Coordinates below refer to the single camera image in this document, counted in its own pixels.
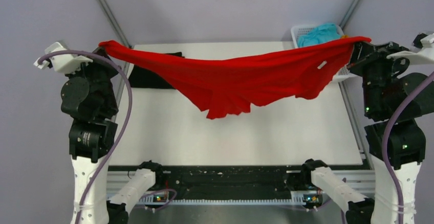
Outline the red t shirt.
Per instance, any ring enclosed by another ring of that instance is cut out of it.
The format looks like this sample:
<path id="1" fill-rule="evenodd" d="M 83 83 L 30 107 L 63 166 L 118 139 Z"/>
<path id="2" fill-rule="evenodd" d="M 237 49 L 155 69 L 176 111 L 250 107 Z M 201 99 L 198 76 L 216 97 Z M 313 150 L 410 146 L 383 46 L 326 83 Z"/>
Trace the red t shirt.
<path id="1" fill-rule="evenodd" d="M 287 97 L 312 100 L 348 64 L 363 36 L 314 46 L 225 60 L 201 60 L 130 49 L 114 41 L 99 44 L 108 55 L 149 70 L 169 83 L 208 119 L 249 113 Z"/>

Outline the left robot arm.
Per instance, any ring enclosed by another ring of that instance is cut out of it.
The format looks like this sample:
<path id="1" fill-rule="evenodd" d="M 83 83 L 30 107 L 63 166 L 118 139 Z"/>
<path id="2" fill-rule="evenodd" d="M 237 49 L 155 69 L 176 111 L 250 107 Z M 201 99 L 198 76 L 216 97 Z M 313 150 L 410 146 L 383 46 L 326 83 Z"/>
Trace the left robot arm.
<path id="1" fill-rule="evenodd" d="M 72 117 L 69 154 L 74 169 L 72 223 L 127 223 L 135 204 L 150 188 L 164 184 L 162 166 L 148 161 L 117 194 L 107 196 L 109 159 L 124 133 L 112 121 L 118 105 L 111 79 L 119 73 L 106 51 L 95 49 L 89 62 L 68 75 L 61 111 Z"/>

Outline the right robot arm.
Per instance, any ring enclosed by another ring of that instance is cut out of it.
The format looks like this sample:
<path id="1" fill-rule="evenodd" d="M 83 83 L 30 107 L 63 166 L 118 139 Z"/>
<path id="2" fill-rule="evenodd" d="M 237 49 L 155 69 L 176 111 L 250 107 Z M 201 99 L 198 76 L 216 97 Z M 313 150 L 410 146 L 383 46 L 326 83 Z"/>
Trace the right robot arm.
<path id="1" fill-rule="evenodd" d="M 365 127 L 374 166 L 375 194 L 354 190 L 321 160 L 302 165 L 300 183 L 322 190 L 347 223 L 414 223 L 417 177 L 425 159 L 426 136 L 416 118 L 433 113 L 433 75 L 407 74 L 412 64 L 433 63 L 433 36 L 413 52 L 394 42 L 355 45 L 348 70 L 362 78 Z"/>

